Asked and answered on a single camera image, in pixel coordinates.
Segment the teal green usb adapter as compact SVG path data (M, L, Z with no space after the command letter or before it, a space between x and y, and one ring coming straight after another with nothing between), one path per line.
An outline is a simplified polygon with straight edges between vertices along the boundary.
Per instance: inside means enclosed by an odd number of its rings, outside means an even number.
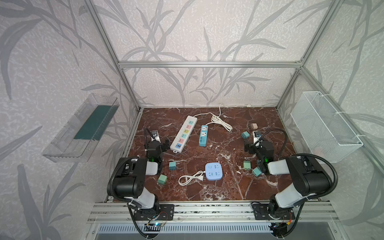
M252 173L255 177L259 177L262 174L262 171L259 167L256 167L253 169Z

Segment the light green usb adapter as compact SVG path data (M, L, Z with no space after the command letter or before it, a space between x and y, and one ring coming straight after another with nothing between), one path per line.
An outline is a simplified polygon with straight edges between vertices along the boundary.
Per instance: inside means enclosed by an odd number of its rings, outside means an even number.
M243 168L244 168L244 170L251 170L252 169L251 162L250 161L244 161L243 162Z

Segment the light blue square power socket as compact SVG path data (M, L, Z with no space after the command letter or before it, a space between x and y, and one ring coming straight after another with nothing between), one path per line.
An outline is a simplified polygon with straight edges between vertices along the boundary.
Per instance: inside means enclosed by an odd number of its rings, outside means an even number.
M220 163L207 163L205 174L208 181L218 181L223 178L223 169Z

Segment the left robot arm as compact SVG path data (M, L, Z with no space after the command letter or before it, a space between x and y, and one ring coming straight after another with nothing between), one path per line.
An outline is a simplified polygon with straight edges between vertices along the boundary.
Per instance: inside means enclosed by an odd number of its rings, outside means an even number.
M158 197L145 188L146 176L160 175L163 153L170 149L170 141L153 140L145 143L146 156L120 158L107 185L107 194L128 207L147 213L160 213Z

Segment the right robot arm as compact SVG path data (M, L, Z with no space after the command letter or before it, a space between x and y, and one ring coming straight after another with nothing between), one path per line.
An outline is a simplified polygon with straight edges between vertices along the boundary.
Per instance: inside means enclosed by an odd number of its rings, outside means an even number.
M327 160L313 154L295 154L274 160L271 142L244 143L245 152L257 156L257 175L290 175L292 183L283 191L273 195L269 203L251 203L256 220L288 220L296 218L295 207L306 201L331 193L338 184L335 168Z

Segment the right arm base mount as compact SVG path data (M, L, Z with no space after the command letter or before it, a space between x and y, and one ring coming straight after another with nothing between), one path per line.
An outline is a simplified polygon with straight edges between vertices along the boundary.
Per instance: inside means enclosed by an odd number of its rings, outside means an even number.
M256 220L268 221L292 221L295 220L293 208L280 208L276 203L252 202L251 207Z

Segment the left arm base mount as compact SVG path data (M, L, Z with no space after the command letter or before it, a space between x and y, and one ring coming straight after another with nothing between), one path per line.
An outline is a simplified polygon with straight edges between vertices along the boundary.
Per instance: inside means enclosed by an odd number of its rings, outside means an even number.
M173 204L159 204L151 209L135 210L134 219L137 221L149 221L156 219L161 221L173 220L175 213L175 205Z

